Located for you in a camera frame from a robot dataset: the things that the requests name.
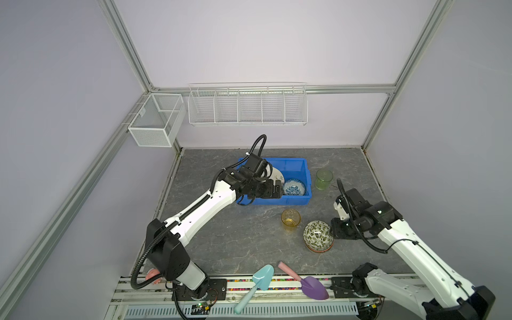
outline green glass cup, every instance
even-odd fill
[[[315,187],[318,190],[325,190],[329,187],[331,184],[332,178],[334,176],[332,175],[332,172],[330,172],[327,169],[320,169],[316,172],[316,181],[315,181]]]

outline white wall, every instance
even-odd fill
[[[510,318],[512,3],[457,1],[370,145],[384,192]]]
[[[116,0],[156,87],[394,83],[435,0]]]
[[[103,319],[144,241],[174,158],[171,148],[121,147],[11,316]]]
[[[0,4],[0,285],[142,90],[95,0]],[[12,319],[101,319],[174,154],[131,137]]]
[[[0,5],[0,285],[142,89],[94,0]]]
[[[247,147],[260,134],[265,146],[360,146],[382,108],[386,94],[309,95],[307,125],[192,126],[183,121],[182,147]]]

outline blue handle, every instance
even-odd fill
[[[236,314],[240,314],[242,310],[244,310],[245,306],[247,305],[249,300],[251,300],[252,296],[254,295],[257,289],[258,284],[255,283],[254,287],[248,293],[246,293],[245,296],[237,303],[237,306],[234,308],[234,312]]]

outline blue and white bowl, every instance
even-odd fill
[[[288,179],[283,184],[286,196],[303,196],[306,193],[306,185],[299,179]]]

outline pink handle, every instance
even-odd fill
[[[292,276],[295,280],[297,280],[297,281],[302,280],[302,278],[298,274],[296,274],[295,271],[290,269],[290,267],[285,265],[284,262],[280,261],[278,264],[278,268],[283,270],[284,272],[286,272],[288,275]]]

